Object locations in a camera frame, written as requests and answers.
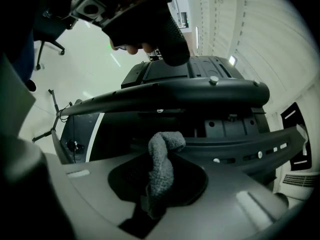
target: black circular hole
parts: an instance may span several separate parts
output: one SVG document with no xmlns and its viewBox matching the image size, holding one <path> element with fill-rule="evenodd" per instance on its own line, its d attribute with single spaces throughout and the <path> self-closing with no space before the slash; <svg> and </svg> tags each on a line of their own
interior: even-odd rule
<svg viewBox="0 0 320 240">
<path fill-rule="evenodd" d="M 86 7 L 84 7 L 83 11 L 85 14 L 96 14 L 99 11 L 99 9 L 96 5 L 89 4 Z"/>
</svg>

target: floor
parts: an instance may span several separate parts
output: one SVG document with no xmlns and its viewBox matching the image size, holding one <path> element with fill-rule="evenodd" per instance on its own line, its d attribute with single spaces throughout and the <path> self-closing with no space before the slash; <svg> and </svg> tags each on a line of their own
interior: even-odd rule
<svg viewBox="0 0 320 240">
<path fill-rule="evenodd" d="M 36 102 L 31 108 L 20 131 L 20 138 L 32 138 L 50 130 L 55 121 L 55 107 L 48 89 L 53 89 L 60 109 L 77 99 L 113 92 L 121 88 L 121 83 L 131 68 L 147 61 L 148 56 L 140 50 L 129 55 L 124 50 L 111 49 L 109 38 L 98 27 L 79 20 L 72 30 L 66 30 L 57 40 L 65 47 L 60 49 L 46 43 L 43 47 L 39 71 L 34 71 L 32 80 L 37 90 Z M 34 44 L 35 60 L 38 58 L 40 42 Z M 64 123 L 57 125 L 60 137 Z M 43 152 L 55 154 L 51 136 L 36 142 Z"/>
</svg>

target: screw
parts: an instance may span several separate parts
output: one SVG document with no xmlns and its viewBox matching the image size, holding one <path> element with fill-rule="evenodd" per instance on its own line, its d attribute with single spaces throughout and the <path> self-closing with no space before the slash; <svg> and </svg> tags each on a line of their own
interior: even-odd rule
<svg viewBox="0 0 320 240">
<path fill-rule="evenodd" d="M 236 114 L 230 114 L 228 116 L 228 121 L 230 122 L 234 122 L 237 119 L 237 115 Z"/>
<path fill-rule="evenodd" d="M 219 77 L 217 76 L 210 76 L 210 79 L 209 79 L 209 83 L 212 84 L 212 85 L 216 85 L 219 81 Z"/>
</svg>

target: white wall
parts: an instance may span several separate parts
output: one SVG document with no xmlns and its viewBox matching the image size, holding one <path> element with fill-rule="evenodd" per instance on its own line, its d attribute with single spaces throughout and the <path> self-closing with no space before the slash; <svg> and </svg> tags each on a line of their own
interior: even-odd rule
<svg viewBox="0 0 320 240">
<path fill-rule="evenodd" d="M 303 19 L 287 0 L 189 0 L 197 55 L 237 59 L 236 68 L 250 80 L 268 85 L 264 106 L 272 131 L 283 129 L 280 114 L 297 102 L 312 153 L 320 170 L 319 51 Z"/>
</svg>

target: gray towel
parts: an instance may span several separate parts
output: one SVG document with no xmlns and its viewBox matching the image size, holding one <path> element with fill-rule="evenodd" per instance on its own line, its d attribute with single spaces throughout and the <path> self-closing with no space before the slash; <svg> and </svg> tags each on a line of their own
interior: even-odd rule
<svg viewBox="0 0 320 240">
<path fill-rule="evenodd" d="M 148 215 L 157 219 L 166 211 L 166 194 L 174 184 L 174 168 L 168 159 L 168 150 L 181 151 L 186 141 L 179 131 L 156 133 L 148 144 L 153 160 L 150 183 L 146 188 Z"/>
</svg>

